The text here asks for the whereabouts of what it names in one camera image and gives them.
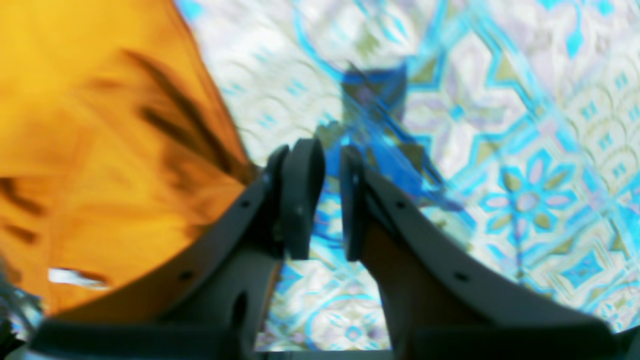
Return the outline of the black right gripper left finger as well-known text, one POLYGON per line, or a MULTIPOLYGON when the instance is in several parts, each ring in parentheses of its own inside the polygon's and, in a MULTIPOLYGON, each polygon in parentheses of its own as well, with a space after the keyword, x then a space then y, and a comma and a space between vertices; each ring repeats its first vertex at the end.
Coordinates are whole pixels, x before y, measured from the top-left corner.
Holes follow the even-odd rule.
POLYGON ((251 360, 288 257, 306 260, 323 187, 321 142, 272 153, 199 239, 118 291, 42 322, 32 360, 251 360))

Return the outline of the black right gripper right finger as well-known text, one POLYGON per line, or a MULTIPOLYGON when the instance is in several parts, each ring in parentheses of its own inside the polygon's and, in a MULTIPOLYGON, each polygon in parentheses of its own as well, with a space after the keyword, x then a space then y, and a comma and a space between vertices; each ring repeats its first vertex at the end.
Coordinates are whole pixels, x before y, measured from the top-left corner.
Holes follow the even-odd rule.
POLYGON ((354 146, 339 165, 344 249, 377 283, 396 360, 610 360, 596 317, 515 284, 453 243, 354 146))

